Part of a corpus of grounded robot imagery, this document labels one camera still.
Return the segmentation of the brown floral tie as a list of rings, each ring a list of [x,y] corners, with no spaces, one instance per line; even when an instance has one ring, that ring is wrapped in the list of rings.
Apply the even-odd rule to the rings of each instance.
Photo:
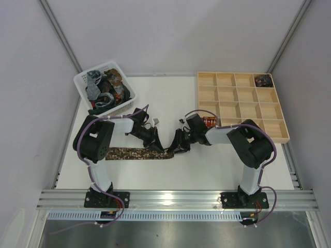
[[[106,160],[168,160],[174,153],[151,151],[144,148],[111,147]]]

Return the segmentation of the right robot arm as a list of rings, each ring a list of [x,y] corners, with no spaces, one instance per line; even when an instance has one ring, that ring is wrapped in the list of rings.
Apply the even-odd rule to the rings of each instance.
[[[259,194],[263,168],[273,162],[277,149],[272,139],[256,123],[247,119],[240,124],[208,127],[203,119],[194,114],[186,119],[189,129],[177,129],[168,152],[184,153],[199,143],[205,146],[231,144],[244,164],[243,178],[238,186],[238,200],[246,204]]]

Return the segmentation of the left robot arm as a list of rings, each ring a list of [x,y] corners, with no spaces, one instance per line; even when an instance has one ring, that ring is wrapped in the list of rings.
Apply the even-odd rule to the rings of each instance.
[[[164,153],[157,127],[145,127],[149,119],[147,109],[148,106],[136,108],[132,114],[113,117],[86,116],[73,141],[73,149],[86,164],[92,189],[96,192],[113,196],[105,160],[114,134],[131,134],[142,140],[145,149]]]

